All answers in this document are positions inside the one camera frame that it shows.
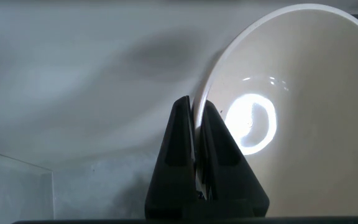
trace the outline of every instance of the white bowl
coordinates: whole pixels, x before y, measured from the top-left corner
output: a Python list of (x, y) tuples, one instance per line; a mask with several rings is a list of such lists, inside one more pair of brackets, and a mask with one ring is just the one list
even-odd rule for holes
[(241, 32), (194, 100), (205, 101), (270, 197), (268, 215), (358, 215), (358, 20), (318, 4)]

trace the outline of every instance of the white wall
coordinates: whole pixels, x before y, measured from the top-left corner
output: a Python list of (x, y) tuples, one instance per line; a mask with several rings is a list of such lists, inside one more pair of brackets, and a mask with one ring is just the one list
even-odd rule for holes
[(294, 2), (0, 3), (0, 154), (54, 168), (160, 142), (213, 55)]

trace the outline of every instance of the bowl rim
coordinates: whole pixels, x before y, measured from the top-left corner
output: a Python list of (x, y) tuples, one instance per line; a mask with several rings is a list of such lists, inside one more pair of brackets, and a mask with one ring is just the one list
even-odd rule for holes
[(323, 4), (295, 4), (292, 6), (283, 7), (277, 9), (260, 19), (253, 22), (250, 26), (246, 27), (240, 34), (238, 34), (234, 40), (223, 50), (222, 54), (218, 57), (215, 61), (212, 68), (208, 71), (206, 77), (201, 82), (201, 85), (196, 92), (196, 95), (193, 100), (192, 110), (193, 110), (193, 124), (195, 129), (195, 143), (198, 145), (199, 136), (200, 136), (200, 127), (201, 122), (203, 119), (203, 112), (206, 103), (206, 99), (209, 93), (209, 89), (211, 88), (216, 75), (218, 74), (218, 70), (222, 67), (222, 64), (226, 61), (227, 57), (232, 53), (232, 51), (242, 42), (251, 32), (256, 30), (256, 28), (260, 27), (262, 24), (265, 24), (271, 19), (275, 17), (281, 16), (288, 12), (293, 11), (300, 11), (300, 10), (317, 10), (317, 11), (324, 11), (324, 12), (331, 12), (342, 18), (347, 19), (348, 21), (352, 22), (356, 26), (358, 26), (358, 19), (354, 16), (350, 15), (349, 13), (337, 9), (335, 7), (326, 6)]

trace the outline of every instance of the white surface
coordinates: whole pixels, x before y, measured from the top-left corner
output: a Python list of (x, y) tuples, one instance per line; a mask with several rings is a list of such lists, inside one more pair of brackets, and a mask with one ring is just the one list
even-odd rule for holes
[(144, 218), (154, 148), (54, 172), (55, 218)]
[(213, 55), (294, 2), (0, 2), (0, 154), (55, 169), (161, 141)]
[(0, 224), (53, 219), (52, 199), (50, 172), (0, 156)]
[(237, 37), (211, 77), (208, 100), (249, 154), (269, 216), (358, 215), (355, 18), (312, 4), (273, 12)]

